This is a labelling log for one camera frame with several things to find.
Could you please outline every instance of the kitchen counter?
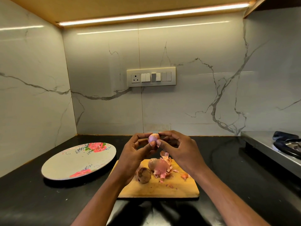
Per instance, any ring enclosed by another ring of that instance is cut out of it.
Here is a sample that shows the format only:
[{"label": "kitchen counter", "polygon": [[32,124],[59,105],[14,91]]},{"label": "kitchen counter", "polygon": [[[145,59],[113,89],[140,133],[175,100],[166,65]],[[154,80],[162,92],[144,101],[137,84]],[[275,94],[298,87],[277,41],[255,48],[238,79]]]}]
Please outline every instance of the kitchen counter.
[{"label": "kitchen counter", "polygon": [[[301,224],[301,179],[240,137],[192,137],[207,165],[271,225]],[[130,136],[79,135],[0,178],[0,225],[70,225],[108,177]],[[51,181],[43,163],[79,144],[113,144],[116,157],[90,175]],[[108,225],[225,225],[205,192],[186,199],[132,199],[115,203]]]}]

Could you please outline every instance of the plate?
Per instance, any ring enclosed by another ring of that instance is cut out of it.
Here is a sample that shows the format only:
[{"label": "plate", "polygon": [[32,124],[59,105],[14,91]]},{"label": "plate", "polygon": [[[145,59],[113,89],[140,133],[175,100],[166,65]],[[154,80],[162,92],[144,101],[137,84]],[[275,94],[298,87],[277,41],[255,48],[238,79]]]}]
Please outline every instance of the plate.
[{"label": "plate", "polygon": [[68,148],[48,159],[42,174],[52,180],[68,180],[88,175],[107,165],[116,155],[109,143],[86,143]]}]

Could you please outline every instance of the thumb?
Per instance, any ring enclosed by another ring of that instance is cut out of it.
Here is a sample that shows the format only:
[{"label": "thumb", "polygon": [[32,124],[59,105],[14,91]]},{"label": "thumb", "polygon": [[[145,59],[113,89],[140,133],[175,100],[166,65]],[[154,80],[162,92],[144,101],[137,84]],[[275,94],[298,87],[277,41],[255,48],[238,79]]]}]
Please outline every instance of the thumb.
[{"label": "thumb", "polygon": [[169,145],[167,142],[164,140],[157,140],[156,141],[157,145],[159,145],[164,151],[168,152],[169,154],[172,155],[173,151],[175,150],[174,147]]},{"label": "thumb", "polygon": [[152,141],[152,142],[146,144],[143,148],[138,149],[137,152],[139,152],[141,157],[144,159],[149,154],[149,152],[153,149],[153,147],[155,145],[156,145],[156,142]]}]

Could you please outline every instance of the marble wall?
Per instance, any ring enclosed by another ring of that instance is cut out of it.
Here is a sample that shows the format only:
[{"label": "marble wall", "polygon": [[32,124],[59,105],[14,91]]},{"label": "marble wall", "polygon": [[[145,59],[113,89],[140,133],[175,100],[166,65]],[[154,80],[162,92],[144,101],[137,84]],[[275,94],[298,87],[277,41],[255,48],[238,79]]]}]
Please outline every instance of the marble wall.
[{"label": "marble wall", "polygon": [[[79,134],[301,130],[301,8],[64,30]],[[127,69],[177,68],[128,88]]]},{"label": "marble wall", "polygon": [[60,30],[0,0],[0,177],[76,135]]}]

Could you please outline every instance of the wooden cutting board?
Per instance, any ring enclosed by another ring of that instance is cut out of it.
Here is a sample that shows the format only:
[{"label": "wooden cutting board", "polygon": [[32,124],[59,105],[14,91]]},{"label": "wooden cutting board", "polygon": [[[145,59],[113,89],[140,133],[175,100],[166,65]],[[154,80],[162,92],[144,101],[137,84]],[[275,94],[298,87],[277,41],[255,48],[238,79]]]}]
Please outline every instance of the wooden cutting board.
[{"label": "wooden cutting board", "polygon": [[[149,159],[145,159],[141,162],[143,167],[148,168]],[[199,197],[200,192],[193,178],[187,178],[186,181],[181,178],[184,171],[179,165],[172,160],[172,169],[178,170],[178,173],[171,172],[171,175],[167,177],[163,183],[159,182],[159,178],[155,178],[152,174],[151,179],[146,184],[138,182],[136,176],[132,181],[123,188],[119,194],[119,198],[196,198]]]}]

